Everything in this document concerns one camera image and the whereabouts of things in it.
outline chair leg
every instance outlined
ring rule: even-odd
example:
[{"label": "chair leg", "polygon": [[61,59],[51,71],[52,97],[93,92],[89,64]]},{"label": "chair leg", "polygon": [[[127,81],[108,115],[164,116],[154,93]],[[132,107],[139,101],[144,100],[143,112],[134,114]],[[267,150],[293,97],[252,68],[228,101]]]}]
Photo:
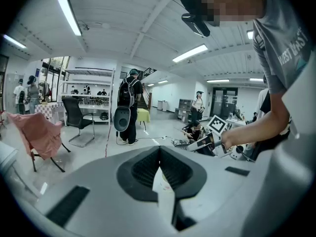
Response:
[{"label": "chair leg", "polygon": [[63,147],[68,151],[68,153],[70,153],[71,151],[65,147],[64,143],[62,143],[61,145],[63,145]]},{"label": "chair leg", "polygon": [[85,143],[84,145],[79,145],[79,144],[75,144],[75,143],[72,143],[72,142],[71,142],[73,139],[75,139],[75,138],[77,138],[78,136],[80,136],[80,130],[79,130],[79,134],[78,134],[78,135],[76,135],[74,138],[72,138],[72,139],[69,140],[69,144],[72,144],[72,145],[77,146],[77,147],[80,147],[80,148],[84,148],[84,147],[85,147],[86,145],[88,145],[88,143],[90,143],[90,142],[94,139],[94,137],[95,137],[95,133],[94,133],[94,122],[92,123],[92,129],[93,129],[93,137],[92,137],[87,143]]},{"label": "chair leg", "polygon": [[74,140],[74,139],[76,139],[77,137],[79,137],[80,136],[80,129],[79,129],[79,133],[75,136],[75,137],[73,137],[73,138],[71,138],[68,142],[69,142],[69,144],[72,144],[72,145],[75,145],[75,146],[77,146],[77,144],[75,144],[75,143],[72,143],[71,141],[72,140]]},{"label": "chair leg", "polygon": [[55,161],[54,161],[54,159],[51,157],[50,158],[51,159],[51,161],[59,168],[59,170],[61,171],[61,172],[65,172]]},{"label": "chair leg", "polygon": [[35,159],[34,159],[34,154],[33,154],[33,152],[31,152],[31,158],[32,158],[32,163],[33,163],[33,170],[34,170],[34,172],[37,172],[37,171],[36,171],[36,168],[35,168],[35,164],[34,164]]}]

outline man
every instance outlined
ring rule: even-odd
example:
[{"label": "man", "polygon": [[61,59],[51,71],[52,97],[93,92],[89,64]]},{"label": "man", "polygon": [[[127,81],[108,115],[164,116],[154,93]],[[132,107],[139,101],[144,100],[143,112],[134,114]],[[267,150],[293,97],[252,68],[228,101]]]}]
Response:
[{"label": "man", "polygon": [[119,136],[121,137],[123,142],[127,142],[128,145],[133,146],[137,143],[136,140],[136,120],[137,120],[137,102],[140,101],[141,94],[143,93],[142,84],[137,79],[138,71],[136,69],[132,69],[130,71],[130,76],[126,78],[127,82],[131,83],[131,86],[134,88],[134,97],[135,103],[130,107],[130,120],[128,124],[128,128],[124,132],[120,132]]},{"label": "man", "polygon": [[19,79],[18,83],[19,83],[19,85],[15,87],[14,92],[13,92],[13,96],[15,97],[15,110],[16,110],[17,114],[24,114],[23,112],[20,113],[20,108],[19,108],[20,93],[21,93],[21,91],[25,92],[25,88],[22,86],[23,79]]},{"label": "man", "polygon": [[226,148],[263,141],[283,131],[289,113],[283,94],[303,70],[315,44],[288,0],[181,0],[190,14],[211,26],[253,20],[253,46],[267,78],[271,111],[249,125],[222,134]]}]

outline white table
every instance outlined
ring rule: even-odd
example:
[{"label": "white table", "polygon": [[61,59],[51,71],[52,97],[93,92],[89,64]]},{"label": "white table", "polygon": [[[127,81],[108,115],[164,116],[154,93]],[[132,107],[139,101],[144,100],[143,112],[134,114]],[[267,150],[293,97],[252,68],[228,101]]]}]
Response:
[{"label": "white table", "polygon": [[49,119],[53,124],[59,121],[58,113],[62,113],[64,111],[63,103],[47,103],[46,105],[36,105],[35,112],[43,113],[44,116]]},{"label": "white table", "polygon": [[40,197],[40,192],[34,187],[32,182],[29,181],[27,176],[22,171],[21,167],[16,161],[16,154],[18,150],[8,146],[0,141],[0,173],[4,177],[10,167],[14,169],[16,175],[20,178],[22,183],[28,188],[36,197]]},{"label": "white table", "polygon": [[233,119],[233,118],[232,119],[227,119],[226,122],[228,123],[230,129],[232,129],[234,127],[246,125],[245,121],[237,120],[237,119]]}]

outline railing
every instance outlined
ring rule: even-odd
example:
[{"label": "railing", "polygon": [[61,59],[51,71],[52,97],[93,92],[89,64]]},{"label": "railing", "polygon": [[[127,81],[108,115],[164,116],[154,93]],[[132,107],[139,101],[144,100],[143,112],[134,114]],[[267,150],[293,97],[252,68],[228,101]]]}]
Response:
[{"label": "railing", "polygon": [[156,69],[152,69],[152,68],[147,68],[144,72],[140,71],[138,79],[141,81],[142,79],[151,75],[155,71],[156,71]]},{"label": "railing", "polygon": [[150,107],[152,105],[152,93],[148,93],[144,83],[143,83],[143,97],[148,106],[148,110],[150,110]]}]

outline metal shelving unit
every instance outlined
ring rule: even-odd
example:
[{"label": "metal shelving unit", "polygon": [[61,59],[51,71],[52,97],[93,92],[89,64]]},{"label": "metal shelving unit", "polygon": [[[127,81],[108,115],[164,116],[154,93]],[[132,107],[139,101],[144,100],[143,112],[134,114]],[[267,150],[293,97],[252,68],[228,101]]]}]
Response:
[{"label": "metal shelving unit", "polygon": [[[112,103],[112,88],[114,83],[114,69],[113,70],[104,70],[104,69],[89,69],[89,68],[75,68],[75,69],[66,69],[66,72],[68,72],[70,75],[87,75],[87,76],[101,76],[101,77],[110,77],[111,80],[68,80],[68,81],[60,81],[59,82],[59,88],[61,88],[61,85],[63,84],[84,84],[84,85],[103,85],[103,86],[109,86],[110,92],[109,96],[102,96],[102,95],[86,95],[86,94],[71,94],[66,92],[59,93],[60,98],[62,96],[76,96],[76,97],[97,97],[97,98],[104,98],[109,99],[105,104],[103,105],[88,105],[88,104],[79,104],[79,108],[85,109],[85,110],[101,110],[101,111],[107,111],[109,115],[109,119],[107,120],[101,120],[98,116],[94,116],[95,122],[107,122],[110,125],[111,120],[111,103]],[[64,119],[65,119],[65,125],[66,124],[66,110],[64,109]]]}]

